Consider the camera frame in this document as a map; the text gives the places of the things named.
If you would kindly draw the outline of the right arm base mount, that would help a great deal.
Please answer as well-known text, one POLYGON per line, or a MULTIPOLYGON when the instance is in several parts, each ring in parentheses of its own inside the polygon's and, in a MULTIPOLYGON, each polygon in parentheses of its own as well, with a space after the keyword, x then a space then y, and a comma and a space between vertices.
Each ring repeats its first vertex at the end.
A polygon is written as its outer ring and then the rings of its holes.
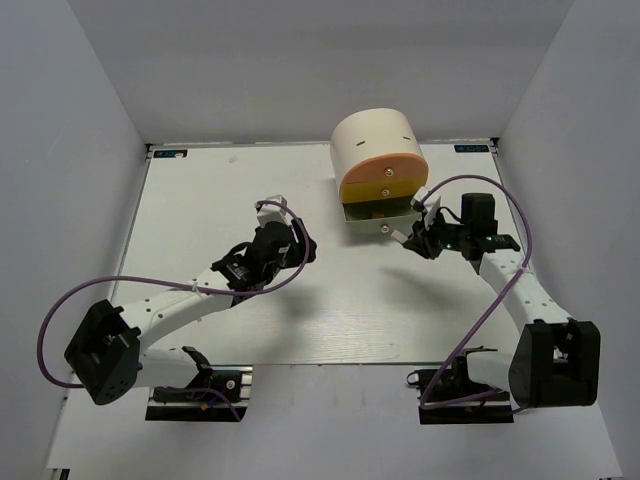
POLYGON ((418 406, 421 425, 483 425, 514 422, 511 397, 485 384, 471 382, 451 368, 418 406))

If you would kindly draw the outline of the grey-green bottom drawer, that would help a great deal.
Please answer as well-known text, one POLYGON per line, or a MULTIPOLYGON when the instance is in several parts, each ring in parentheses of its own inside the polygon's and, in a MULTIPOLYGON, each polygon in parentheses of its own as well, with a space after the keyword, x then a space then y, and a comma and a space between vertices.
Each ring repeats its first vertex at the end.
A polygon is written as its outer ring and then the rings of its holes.
POLYGON ((409 197, 343 204, 342 208, 345 224, 354 234, 377 235, 394 230, 405 232, 421 218, 420 213, 411 208, 409 197), (384 217, 372 218, 373 212, 381 212, 384 217))

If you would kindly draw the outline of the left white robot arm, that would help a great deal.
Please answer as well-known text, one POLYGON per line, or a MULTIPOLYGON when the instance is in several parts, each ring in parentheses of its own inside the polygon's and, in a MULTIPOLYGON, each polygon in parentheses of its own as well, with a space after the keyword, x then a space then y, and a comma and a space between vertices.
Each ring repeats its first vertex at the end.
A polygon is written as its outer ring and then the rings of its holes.
POLYGON ((211 387, 206 360, 191 347, 155 348, 155 343, 203 317, 250 299, 286 269, 314 262, 316 242, 301 220, 270 221, 252 241, 234 246, 186 289, 167 291, 124 306, 93 304, 64 352, 97 405, 108 405, 133 388, 179 389, 199 399, 211 387))

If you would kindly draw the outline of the grey eraser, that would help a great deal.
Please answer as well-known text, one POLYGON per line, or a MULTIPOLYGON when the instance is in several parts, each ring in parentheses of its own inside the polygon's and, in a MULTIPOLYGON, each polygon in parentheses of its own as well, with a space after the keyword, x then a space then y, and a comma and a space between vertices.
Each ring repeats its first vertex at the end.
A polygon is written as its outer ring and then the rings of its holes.
POLYGON ((407 237, 398 230, 394 230, 391 237, 400 244, 404 244, 407 241, 407 237))

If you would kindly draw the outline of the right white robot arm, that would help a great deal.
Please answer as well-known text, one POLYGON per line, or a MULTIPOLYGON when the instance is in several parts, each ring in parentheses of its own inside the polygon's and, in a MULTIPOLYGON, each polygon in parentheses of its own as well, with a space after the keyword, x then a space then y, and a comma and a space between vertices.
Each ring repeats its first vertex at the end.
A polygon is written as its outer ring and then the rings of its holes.
POLYGON ((525 265, 516 240, 498 231, 495 199, 468 193, 453 222, 443 215, 441 198, 420 189, 411 206, 421 217, 403 248, 428 259, 458 252, 497 294, 520 334, 513 353, 463 347, 448 370, 445 385, 472 399, 486 388, 508 393, 521 408, 590 406, 598 392, 601 335, 591 321, 578 321, 556 303, 525 265))

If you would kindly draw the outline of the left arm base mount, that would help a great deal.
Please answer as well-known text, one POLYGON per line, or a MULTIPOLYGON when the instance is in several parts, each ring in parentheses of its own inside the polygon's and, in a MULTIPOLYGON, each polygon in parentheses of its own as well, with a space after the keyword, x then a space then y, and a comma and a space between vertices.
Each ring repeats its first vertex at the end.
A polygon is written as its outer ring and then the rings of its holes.
POLYGON ((247 411, 253 384, 250 366, 205 367, 186 387, 150 391, 146 421, 236 423, 247 411))

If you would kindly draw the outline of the orange top drawer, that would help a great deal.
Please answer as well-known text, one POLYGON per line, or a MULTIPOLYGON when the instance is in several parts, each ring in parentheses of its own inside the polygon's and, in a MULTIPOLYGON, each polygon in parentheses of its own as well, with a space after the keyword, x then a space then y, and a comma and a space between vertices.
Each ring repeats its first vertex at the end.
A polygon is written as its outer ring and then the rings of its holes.
POLYGON ((344 184, 373 183, 387 178, 426 180, 428 172, 429 167, 422 156, 413 153, 395 153, 361 160, 347 170, 341 182, 344 184))

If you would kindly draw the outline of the yellow drawer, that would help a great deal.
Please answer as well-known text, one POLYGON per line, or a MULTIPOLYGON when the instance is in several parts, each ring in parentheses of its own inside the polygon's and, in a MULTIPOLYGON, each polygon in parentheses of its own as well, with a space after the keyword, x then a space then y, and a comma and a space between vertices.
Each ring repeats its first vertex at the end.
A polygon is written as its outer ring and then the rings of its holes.
POLYGON ((350 204, 413 196, 426 184, 427 178, 427 175, 405 178, 385 177, 372 182, 345 183, 340 186, 339 198, 343 204, 350 204))

